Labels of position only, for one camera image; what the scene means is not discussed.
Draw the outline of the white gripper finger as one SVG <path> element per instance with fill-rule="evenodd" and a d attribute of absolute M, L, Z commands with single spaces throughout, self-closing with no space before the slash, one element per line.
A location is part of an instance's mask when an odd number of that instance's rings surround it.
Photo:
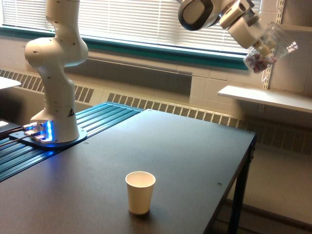
<path fill-rule="evenodd" d="M 266 57 L 271 53 L 270 48 L 265 45 L 261 40 L 257 40 L 253 45 L 253 48 L 263 57 Z"/>

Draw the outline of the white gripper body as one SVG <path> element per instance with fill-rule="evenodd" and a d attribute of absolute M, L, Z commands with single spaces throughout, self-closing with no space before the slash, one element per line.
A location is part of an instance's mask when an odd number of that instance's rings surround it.
<path fill-rule="evenodd" d="M 263 34 L 263 24 L 254 4 L 231 4 L 220 14 L 220 26 L 243 48 L 253 46 Z"/>

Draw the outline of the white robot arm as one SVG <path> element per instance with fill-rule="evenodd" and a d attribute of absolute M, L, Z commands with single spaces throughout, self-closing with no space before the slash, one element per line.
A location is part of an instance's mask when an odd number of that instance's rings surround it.
<path fill-rule="evenodd" d="M 74 83 L 64 72 L 88 56 L 78 29 L 79 4 L 78 0 L 49 0 L 46 18 L 55 36 L 32 40 L 25 47 L 28 64 L 42 79 L 45 106 L 31 118 L 24 133 L 44 147 L 68 146 L 87 136 L 77 124 Z M 241 47 L 265 59 L 272 53 L 274 43 L 265 39 L 268 28 L 261 24 L 250 0 L 182 0 L 179 4 L 178 20 L 186 30 L 219 23 Z"/>

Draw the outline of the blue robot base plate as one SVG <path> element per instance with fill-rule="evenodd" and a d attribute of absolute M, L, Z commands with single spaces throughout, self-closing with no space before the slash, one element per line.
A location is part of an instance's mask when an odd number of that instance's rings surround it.
<path fill-rule="evenodd" d="M 87 131 L 83 130 L 82 128 L 78 129 L 79 137 L 75 140 L 68 141 L 68 142 L 59 142 L 59 141 L 41 141 L 37 140 L 35 137 L 27 137 L 22 139 L 20 142 L 26 145 L 30 145 L 37 148 L 44 148 L 44 149 L 61 149 L 61 148 L 69 148 L 74 146 L 87 138 Z"/>

